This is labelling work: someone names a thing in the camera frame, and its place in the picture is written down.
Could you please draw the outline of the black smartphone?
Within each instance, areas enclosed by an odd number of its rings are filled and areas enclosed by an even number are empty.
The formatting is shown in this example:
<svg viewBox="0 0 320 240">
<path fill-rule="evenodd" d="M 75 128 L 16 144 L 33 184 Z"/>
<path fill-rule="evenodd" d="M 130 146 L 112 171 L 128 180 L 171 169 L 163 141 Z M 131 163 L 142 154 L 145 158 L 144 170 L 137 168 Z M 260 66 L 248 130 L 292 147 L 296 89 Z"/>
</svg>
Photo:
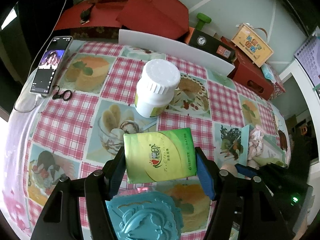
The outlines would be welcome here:
<svg viewBox="0 0 320 240">
<path fill-rule="evenodd" d="M 72 41 L 71 36 L 52 38 L 37 67 L 30 88 L 32 94 L 48 96 L 51 93 L 60 63 L 63 61 Z"/>
</svg>

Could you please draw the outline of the black box with dial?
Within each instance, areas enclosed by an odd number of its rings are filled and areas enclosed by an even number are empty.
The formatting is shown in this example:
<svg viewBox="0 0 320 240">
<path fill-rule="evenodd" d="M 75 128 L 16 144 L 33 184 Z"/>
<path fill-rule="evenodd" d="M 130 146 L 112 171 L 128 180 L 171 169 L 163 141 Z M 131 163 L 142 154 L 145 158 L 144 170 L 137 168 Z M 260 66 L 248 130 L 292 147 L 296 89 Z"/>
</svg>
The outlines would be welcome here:
<svg viewBox="0 0 320 240">
<path fill-rule="evenodd" d="M 230 46 L 193 27 L 189 27 L 189 33 L 184 41 L 187 45 L 219 57 L 228 63 L 233 63 L 236 58 L 235 50 Z"/>
</svg>

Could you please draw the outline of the green dumbbell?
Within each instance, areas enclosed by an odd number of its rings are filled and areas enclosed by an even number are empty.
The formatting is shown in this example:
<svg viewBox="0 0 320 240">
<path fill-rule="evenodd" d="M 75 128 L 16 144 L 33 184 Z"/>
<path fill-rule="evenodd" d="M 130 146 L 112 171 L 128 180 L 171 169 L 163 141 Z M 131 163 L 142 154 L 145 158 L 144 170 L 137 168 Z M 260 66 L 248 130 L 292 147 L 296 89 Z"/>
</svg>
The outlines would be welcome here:
<svg viewBox="0 0 320 240">
<path fill-rule="evenodd" d="M 196 15 L 196 17 L 198 19 L 198 22 L 195 26 L 195 29 L 197 29 L 199 31 L 201 31 L 203 29 L 205 24 L 210 24 L 212 21 L 212 19 L 209 16 L 207 16 L 203 13 L 200 13 L 200 12 Z"/>
</svg>

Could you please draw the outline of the pink white satin scrunchie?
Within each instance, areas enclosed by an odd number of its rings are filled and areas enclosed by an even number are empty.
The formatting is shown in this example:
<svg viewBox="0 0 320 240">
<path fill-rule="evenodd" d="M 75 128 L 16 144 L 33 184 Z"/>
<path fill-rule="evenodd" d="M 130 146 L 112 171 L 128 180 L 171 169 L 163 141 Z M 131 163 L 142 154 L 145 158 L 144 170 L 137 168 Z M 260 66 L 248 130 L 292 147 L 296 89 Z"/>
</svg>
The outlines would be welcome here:
<svg viewBox="0 0 320 240">
<path fill-rule="evenodd" d="M 248 140 L 248 156 L 247 160 L 250 161 L 254 157 L 260 157 L 263 153 L 263 138 L 264 132 L 260 126 L 253 128 L 253 130 L 249 133 Z"/>
</svg>

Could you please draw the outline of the patterned red gift box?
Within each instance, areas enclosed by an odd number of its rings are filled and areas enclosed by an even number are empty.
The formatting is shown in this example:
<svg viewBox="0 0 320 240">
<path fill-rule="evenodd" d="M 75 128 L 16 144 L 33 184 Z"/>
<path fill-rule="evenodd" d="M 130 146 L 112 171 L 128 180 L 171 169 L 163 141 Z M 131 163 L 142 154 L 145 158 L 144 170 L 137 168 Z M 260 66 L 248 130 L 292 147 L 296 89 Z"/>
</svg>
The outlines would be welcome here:
<svg viewBox="0 0 320 240">
<path fill-rule="evenodd" d="M 274 90 L 270 96 L 270 100 L 273 100 L 273 99 L 277 98 L 278 96 L 280 96 L 281 94 L 285 93 L 286 90 L 285 90 L 283 82 L 281 81 L 278 73 L 274 70 L 274 68 L 272 66 L 270 66 L 270 70 L 272 72 L 271 82 L 273 83 L 273 86 L 274 86 Z"/>
</svg>

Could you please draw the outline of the blue wet wipes pack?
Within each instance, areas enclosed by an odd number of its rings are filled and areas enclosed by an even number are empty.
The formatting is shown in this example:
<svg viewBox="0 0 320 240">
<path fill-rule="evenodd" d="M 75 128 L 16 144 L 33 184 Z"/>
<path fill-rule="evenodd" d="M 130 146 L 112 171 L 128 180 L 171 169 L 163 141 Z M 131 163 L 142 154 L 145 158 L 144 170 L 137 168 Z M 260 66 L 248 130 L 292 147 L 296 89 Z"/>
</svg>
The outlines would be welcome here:
<svg viewBox="0 0 320 240">
<path fill-rule="evenodd" d="M 265 79 L 271 81 L 273 84 L 276 83 L 276 78 L 274 77 L 274 73 L 272 71 L 272 68 L 268 64 L 264 63 L 261 66 L 261 70 L 263 72 Z"/>
</svg>

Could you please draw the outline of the purple perforated basket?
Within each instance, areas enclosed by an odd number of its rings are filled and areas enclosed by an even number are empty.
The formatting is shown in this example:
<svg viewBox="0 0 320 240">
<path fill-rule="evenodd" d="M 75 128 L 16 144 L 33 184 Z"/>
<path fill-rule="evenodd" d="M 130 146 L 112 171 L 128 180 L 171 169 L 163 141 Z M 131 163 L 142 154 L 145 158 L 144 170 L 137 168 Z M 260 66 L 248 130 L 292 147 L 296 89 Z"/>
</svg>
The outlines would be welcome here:
<svg viewBox="0 0 320 240">
<path fill-rule="evenodd" d="M 319 85 L 319 42 L 319 33 L 313 33 L 294 54 L 314 87 Z"/>
</svg>

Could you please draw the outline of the patterned cake tablecloth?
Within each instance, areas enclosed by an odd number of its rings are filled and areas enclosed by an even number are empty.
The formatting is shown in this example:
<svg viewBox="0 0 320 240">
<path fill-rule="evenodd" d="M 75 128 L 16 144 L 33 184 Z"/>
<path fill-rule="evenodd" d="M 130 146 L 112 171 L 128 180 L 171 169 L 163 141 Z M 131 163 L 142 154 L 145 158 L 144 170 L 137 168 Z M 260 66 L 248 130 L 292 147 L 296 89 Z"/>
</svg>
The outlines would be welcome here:
<svg viewBox="0 0 320 240">
<path fill-rule="evenodd" d="M 172 62 L 181 72 L 172 103 L 152 119 L 135 109 L 136 85 L 151 59 Z M 245 86 L 171 54 L 104 42 L 74 41 L 57 92 L 41 98 L 25 83 L 12 111 L 1 161 L 1 211 L 20 239 L 36 221 L 62 174 L 82 178 L 112 159 L 126 133 L 188 127 L 195 146 L 212 160 L 229 161 L 228 148 L 242 127 L 260 125 L 281 148 L 268 157 L 291 156 L 284 118 L 269 101 Z"/>
</svg>

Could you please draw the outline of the white pill bottle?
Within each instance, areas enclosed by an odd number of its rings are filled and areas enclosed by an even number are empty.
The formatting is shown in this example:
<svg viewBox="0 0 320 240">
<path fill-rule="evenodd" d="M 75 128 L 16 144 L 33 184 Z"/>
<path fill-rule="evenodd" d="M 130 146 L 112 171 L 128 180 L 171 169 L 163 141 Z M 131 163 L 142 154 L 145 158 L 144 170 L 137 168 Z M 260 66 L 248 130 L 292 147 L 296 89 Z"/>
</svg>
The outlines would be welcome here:
<svg viewBox="0 0 320 240">
<path fill-rule="evenodd" d="M 163 59 L 148 61 L 136 87 L 136 111 L 144 118 L 159 116 L 174 97 L 180 83 L 180 71 Z"/>
</svg>

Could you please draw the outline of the light green cloth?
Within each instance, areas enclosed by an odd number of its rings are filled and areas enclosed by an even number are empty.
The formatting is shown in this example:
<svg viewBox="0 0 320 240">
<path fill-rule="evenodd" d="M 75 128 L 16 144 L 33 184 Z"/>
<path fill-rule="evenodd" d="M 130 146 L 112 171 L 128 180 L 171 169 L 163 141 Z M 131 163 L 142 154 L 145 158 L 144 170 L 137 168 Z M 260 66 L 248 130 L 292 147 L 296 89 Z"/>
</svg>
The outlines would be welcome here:
<svg viewBox="0 0 320 240">
<path fill-rule="evenodd" d="M 269 158 L 262 158 L 262 157 L 253 157 L 253 160 L 259 165 L 259 166 L 265 166 L 267 164 L 275 164 L 280 167 L 285 167 L 285 163 L 274 157 L 269 157 Z"/>
</svg>

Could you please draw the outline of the teal shallow cardboard tray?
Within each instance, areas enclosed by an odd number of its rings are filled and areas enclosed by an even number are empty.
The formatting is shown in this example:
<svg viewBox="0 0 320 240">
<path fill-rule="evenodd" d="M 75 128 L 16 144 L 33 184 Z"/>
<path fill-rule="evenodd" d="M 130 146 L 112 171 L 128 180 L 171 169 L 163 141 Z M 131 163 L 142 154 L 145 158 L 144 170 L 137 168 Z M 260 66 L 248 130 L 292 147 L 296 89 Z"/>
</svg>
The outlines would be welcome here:
<svg viewBox="0 0 320 240">
<path fill-rule="evenodd" d="M 252 159 L 250 161 L 247 160 L 248 156 L 248 140 L 249 140 L 249 133 L 253 130 L 253 126 L 247 125 L 241 129 L 241 145 L 244 147 L 244 151 L 240 154 L 238 163 L 249 166 L 252 168 L 260 168 L 260 166 Z M 282 160 L 286 165 L 284 168 L 288 168 L 288 163 L 286 159 L 286 152 L 281 150 L 267 135 L 264 134 L 263 138 L 263 153 L 260 157 L 262 158 L 269 158 L 274 157 Z"/>
</svg>

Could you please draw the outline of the large red gift bag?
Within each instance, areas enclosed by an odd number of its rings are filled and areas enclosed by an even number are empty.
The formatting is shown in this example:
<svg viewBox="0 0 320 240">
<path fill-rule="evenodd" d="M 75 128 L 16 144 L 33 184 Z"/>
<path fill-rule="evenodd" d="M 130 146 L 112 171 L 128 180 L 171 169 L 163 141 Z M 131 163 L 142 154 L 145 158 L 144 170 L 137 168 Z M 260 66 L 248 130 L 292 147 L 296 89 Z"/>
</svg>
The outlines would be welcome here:
<svg viewBox="0 0 320 240">
<path fill-rule="evenodd" d="M 126 27 L 176 40 L 189 31 L 189 14 L 179 0 L 84 0 L 63 12 L 55 29 L 81 27 Z"/>
</svg>

